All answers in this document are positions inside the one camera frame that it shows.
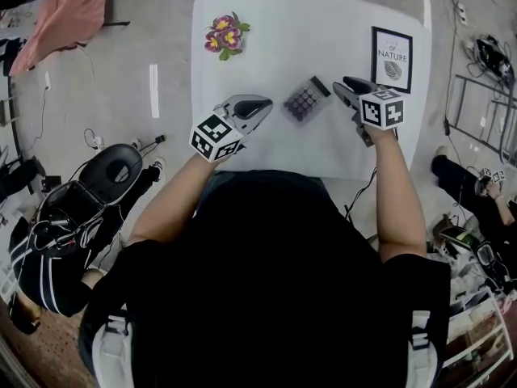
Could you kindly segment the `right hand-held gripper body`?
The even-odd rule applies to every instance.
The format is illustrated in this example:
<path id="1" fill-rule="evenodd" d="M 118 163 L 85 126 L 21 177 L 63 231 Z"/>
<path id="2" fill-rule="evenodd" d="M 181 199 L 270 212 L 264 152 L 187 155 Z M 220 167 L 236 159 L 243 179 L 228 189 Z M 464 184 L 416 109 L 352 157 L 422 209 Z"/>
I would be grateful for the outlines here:
<path id="1" fill-rule="evenodd" d="M 393 89 L 376 90 L 363 95 L 348 95 L 348 106 L 355 111 L 352 120 L 367 147 L 373 145 L 367 127 L 386 131 L 404 123 L 405 96 Z"/>

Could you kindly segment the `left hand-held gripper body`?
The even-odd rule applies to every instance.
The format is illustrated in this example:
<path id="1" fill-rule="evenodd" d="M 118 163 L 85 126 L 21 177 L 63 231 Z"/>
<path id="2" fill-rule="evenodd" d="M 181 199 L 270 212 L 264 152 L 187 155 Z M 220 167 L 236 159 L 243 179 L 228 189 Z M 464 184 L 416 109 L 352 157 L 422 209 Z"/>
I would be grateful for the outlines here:
<path id="1" fill-rule="evenodd" d="M 219 162 L 236 154 L 252 134 L 253 131 L 243 129 L 242 96 L 230 97 L 193 121 L 189 145 L 207 162 Z"/>

